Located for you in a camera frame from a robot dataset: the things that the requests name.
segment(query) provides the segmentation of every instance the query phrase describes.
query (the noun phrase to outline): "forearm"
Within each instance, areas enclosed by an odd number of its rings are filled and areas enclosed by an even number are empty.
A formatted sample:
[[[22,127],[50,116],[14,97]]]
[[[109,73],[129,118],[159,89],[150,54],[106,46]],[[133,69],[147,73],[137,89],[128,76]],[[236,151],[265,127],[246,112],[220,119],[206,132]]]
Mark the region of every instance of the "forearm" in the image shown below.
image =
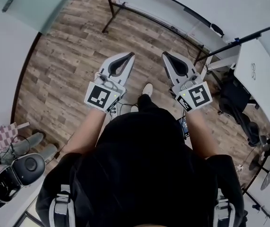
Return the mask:
[[[218,154],[218,144],[211,135],[209,127],[200,110],[185,113],[193,151],[202,158]]]
[[[105,116],[106,113],[92,108],[69,140],[64,151],[85,154],[92,150],[97,143]]]

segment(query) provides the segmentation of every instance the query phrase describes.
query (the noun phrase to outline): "person's right arm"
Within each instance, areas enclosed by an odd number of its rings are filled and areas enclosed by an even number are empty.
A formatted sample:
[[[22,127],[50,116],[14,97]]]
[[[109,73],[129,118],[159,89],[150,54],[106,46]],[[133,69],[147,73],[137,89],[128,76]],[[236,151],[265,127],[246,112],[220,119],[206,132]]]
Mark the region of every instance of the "person's right arm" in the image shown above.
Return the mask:
[[[185,118],[193,151],[201,158],[217,155],[218,144],[211,135],[202,112],[199,109],[192,113],[185,112]]]

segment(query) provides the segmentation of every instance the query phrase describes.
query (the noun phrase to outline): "black chair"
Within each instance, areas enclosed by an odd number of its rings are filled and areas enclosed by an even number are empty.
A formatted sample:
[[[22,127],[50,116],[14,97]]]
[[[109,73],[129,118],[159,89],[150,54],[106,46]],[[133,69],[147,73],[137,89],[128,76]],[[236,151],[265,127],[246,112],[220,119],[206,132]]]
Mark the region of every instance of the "black chair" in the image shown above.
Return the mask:
[[[230,69],[227,77],[222,81],[218,79],[214,72],[209,71],[214,76],[220,86],[217,95],[220,96],[218,114],[226,113],[232,116],[237,124],[241,125],[243,131],[248,137],[248,144],[255,147],[260,143],[259,127],[255,122],[251,122],[249,117],[243,113],[248,103],[256,104],[255,100],[251,100],[250,93],[234,76],[234,70]]]

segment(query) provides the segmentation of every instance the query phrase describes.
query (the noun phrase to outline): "sleeve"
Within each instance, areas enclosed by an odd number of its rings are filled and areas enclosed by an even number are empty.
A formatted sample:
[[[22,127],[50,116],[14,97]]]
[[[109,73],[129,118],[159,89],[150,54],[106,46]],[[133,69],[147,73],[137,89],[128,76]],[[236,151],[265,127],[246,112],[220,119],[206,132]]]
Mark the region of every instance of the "sleeve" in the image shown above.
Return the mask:
[[[70,184],[70,170],[81,157],[79,153],[68,153],[45,177],[38,194],[36,212],[45,227],[49,227],[49,208],[52,200],[61,190],[61,184]]]
[[[215,170],[223,195],[235,207],[234,226],[240,226],[244,218],[244,200],[233,159],[228,155],[216,155],[208,158],[207,163]]]

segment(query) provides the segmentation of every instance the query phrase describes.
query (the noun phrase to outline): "logo on table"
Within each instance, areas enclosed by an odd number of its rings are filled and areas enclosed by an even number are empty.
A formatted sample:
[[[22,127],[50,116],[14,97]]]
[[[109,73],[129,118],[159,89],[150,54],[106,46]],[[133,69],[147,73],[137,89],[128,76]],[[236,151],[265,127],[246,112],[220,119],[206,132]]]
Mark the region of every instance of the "logo on table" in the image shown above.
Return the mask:
[[[203,105],[210,101],[207,92],[203,85],[188,90],[196,107]]]
[[[252,63],[252,79],[256,80],[256,65]]]
[[[110,91],[105,90],[102,87],[95,86],[87,101],[97,107],[104,108],[110,94]]]
[[[182,105],[182,107],[189,112],[190,110],[192,110],[192,107],[189,106],[189,104],[181,97],[179,96],[177,98],[177,101]]]

